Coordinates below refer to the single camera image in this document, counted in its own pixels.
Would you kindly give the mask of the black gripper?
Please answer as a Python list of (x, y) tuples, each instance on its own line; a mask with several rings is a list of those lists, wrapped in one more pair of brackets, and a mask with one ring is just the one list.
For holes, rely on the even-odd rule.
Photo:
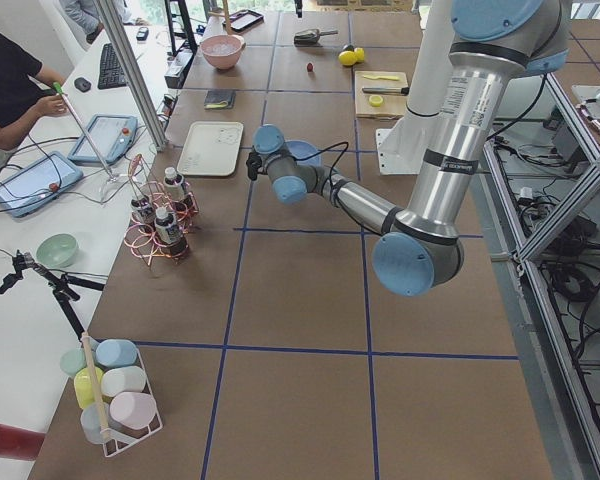
[(262, 174), (262, 157), (256, 151), (251, 151), (246, 160), (247, 176), (250, 180), (257, 180)]

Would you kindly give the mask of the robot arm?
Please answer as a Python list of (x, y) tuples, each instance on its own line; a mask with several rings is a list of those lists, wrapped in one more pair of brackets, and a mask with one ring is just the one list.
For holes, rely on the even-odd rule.
[(571, 24), (567, 1), (436, 1), (419, 57), (443, 77), (409, 204), (400, 208), (334, 168), (302, 165), (282, 132), (261, 126), (248, 175), (266, 175), (279, 201), (314, 193), (377, 233), (376, 277), (388, 290), (416, 296), (451, 280), (464, 252), (455, 220), (494, 117), (511, 80), (546, 74), (565, 62)]

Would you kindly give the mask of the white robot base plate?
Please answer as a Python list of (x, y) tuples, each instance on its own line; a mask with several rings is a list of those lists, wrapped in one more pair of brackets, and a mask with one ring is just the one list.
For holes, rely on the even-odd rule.
[(391, 129), (377, 129), (375, 139), (382, 175), (415, 175), (420, 171), (425, 140), (421, 129), (398, 122)]

